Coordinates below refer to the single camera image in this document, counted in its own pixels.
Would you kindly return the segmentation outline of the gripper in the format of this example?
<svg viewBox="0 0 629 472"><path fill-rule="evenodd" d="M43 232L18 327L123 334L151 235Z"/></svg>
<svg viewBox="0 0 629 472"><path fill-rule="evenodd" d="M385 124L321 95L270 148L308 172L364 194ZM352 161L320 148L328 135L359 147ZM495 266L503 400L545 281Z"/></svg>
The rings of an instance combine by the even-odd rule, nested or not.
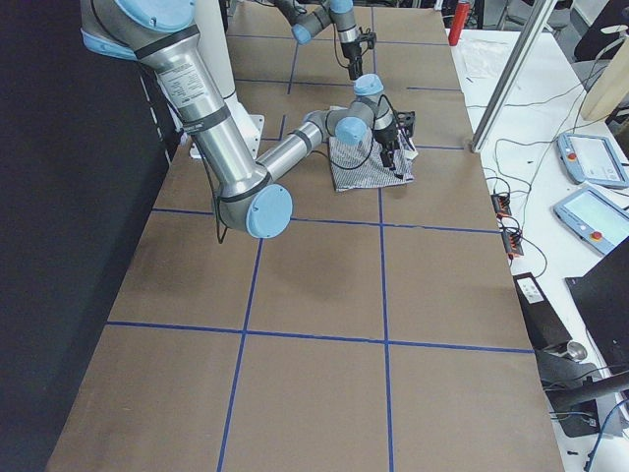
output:
<svg viewBox="0 0 629 472"><path fill-rule="evenodd" d="M399 131L395 122L390 122L386 127L373 129L373 138L382 146L380 159L382 165L389 170L395 170L395 150L399 147Z"/></svg>
<svg viewBox="0 0 629 472"><path fill-rule="evenodd" d="M362 46L359 41L342 42L341 49L348 61L347 71L351 80L357 80L363 72Z"/></svg>

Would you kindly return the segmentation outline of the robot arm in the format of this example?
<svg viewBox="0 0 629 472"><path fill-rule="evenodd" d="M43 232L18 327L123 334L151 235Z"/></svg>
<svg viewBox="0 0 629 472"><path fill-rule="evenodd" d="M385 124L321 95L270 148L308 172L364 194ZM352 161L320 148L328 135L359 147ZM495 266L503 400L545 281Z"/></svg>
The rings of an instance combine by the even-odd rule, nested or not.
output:
<svg viewBox="0 0 629 472"><path fill-rule="evenodd" d="M291 26L296 41L305 45L330 25L338 34L343 57L347 65L340 64L348 71L351 81L363 74L362 43L368 49L374 48L375 33L357 26L352 1L323 1L308 12L298 1L276 0L271 5L277 8Z"/></svg>
<svg viewBox="0 0 629 472"><path fill-rule="evenodd" d="M156 75L184 131L198 147L212 190L218 227L259 239L280 234L293 210L278 179L333 137L350 146L366 133L380 144L380 159L394 166L399 128L380 78L362 70L361 45L373 32L358 29L350 1L325 1L307 11L297 1L273 1L305 44L327 27L338 34L355 98L337 110L309 113L303 124L262 156L251 149L233 113L237 98L225 38L226 9L217 1L84 1L85 47L131 60Z"/></svg>

